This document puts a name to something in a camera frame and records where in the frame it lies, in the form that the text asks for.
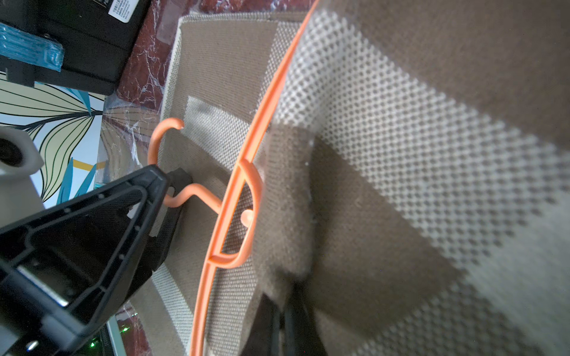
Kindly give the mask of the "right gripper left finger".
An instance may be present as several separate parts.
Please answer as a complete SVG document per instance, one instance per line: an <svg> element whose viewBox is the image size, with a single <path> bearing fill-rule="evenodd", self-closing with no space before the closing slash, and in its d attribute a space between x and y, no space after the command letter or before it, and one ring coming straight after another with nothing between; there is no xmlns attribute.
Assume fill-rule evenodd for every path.
<svg viewBox="0 0 570 356"><path fill-rule="evenodd" d="M266 295L262 295L241 356L279 356L281 311Z"/></svg>

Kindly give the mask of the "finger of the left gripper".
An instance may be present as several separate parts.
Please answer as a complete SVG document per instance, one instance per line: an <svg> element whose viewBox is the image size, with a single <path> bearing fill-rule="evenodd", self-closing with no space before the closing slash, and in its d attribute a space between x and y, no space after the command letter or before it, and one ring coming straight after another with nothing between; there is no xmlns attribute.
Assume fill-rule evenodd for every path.
<svg viewBox="0 0 570 356"><path fill-rule="evenodd" d="M75 352L150 276L169 178L147 166L1 229L1 350Z"/></svg>
<svg viewBox="0 0 570 356"><path fill-rule="evenodd" d="M170 186L167 194L172 197L179 194L187 185L193 183L191 175L183 169L169 172L168 177ZM164 263L178 228L182 212L182 206L177 208L162 206L160 208L148 239L148 266L152 271L157 271Z"/></svg>

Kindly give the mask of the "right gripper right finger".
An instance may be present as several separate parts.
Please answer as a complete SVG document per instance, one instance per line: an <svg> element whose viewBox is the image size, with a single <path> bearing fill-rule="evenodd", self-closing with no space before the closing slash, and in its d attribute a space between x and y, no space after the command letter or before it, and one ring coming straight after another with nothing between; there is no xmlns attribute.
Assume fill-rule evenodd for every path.
<svg viewBox="0 0 570 356"><path fill-rule="evenodd" d="M300 285L293 286L284 308L284 354L327 355Z"/></svg>

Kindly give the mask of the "orange plastic hanger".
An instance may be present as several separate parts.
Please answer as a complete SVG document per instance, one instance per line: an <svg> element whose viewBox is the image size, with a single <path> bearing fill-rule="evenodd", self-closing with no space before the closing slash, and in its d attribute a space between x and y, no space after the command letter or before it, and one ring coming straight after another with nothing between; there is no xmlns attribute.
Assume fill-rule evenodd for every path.
<svg viewBox="0 0 570 356"><path fill-rule="evenodd" d="M292 39L282 61L280 62L258 110L252 120L247 135L244 139L240 153L232 170L224 198L221 200L209 189L198 183L185 186L174 197L165 197L163 204L169 208L177 208L186 203L190 198L197 197L218 215L209 247L206 252L200 283L197 291L197 300L193 312L191 338L189 341L189 355L202 355L204 351L204 336L206 320L209 308L209 299L216 270L219 268L232 269L243 265L252 251L256 220L261 204L261 194L264 183L254 164L255 155L261 146L264 135L271 123L275 110L278 106L282 90L286 82L286 75L292 61L295 50L303 35L304 30L317 8L315 1L307 15L304 17L295 37ZM247 227L246 236L240 246L240 250L234 254L222 252L227 232L240 200L243 187L247 185L252 194L252 208L247 209L240 216L240 221Z"/></svg>

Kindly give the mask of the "brown checked placemat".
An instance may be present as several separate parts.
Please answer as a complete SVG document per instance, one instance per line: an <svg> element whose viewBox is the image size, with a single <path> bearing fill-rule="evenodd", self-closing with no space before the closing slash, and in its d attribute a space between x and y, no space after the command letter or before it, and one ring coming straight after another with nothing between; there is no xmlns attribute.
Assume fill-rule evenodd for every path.
<svg viewBox="0 0 570 356"><path fill-rule="evenodd" d="M569 3L321 1L206 355L300 284L329 355L569 353Z"/></svg>

